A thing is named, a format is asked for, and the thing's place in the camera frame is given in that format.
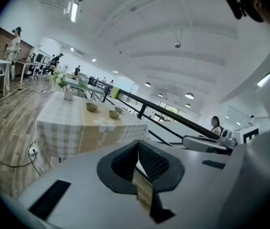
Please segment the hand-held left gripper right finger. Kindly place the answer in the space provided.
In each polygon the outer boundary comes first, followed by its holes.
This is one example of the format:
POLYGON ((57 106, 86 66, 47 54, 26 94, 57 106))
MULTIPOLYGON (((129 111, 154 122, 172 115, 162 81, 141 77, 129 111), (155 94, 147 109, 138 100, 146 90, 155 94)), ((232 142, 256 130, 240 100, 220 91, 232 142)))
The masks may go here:
POLYGON ((138 159, 156 192, 174 190, 182 180, 185 167, 176 156, 148 143, 138 141, 138 159))

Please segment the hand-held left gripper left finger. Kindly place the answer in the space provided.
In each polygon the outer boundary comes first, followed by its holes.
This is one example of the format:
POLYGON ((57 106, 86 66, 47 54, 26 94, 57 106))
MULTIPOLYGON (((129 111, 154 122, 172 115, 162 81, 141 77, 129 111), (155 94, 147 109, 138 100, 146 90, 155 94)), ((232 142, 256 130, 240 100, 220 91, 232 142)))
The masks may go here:
POLYGON ((137 188, 132 183, 138 162, 138 141, 135 140, 102 157, 97 164, 100 181, 118 194, 136 195, 137 188))

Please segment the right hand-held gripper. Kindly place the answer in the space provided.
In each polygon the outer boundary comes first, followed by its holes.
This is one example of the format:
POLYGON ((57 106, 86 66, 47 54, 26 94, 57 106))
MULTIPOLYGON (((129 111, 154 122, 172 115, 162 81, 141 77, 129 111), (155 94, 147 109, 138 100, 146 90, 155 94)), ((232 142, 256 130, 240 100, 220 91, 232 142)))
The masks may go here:
POLYGON ((193 151, 212 153, 216 150, 221 154, 231 154, 238 145, 250 143, 259 134, 260 125, 252 124, 233 131, 224 129, 218 139, 186 135, 182 144, 193 151))

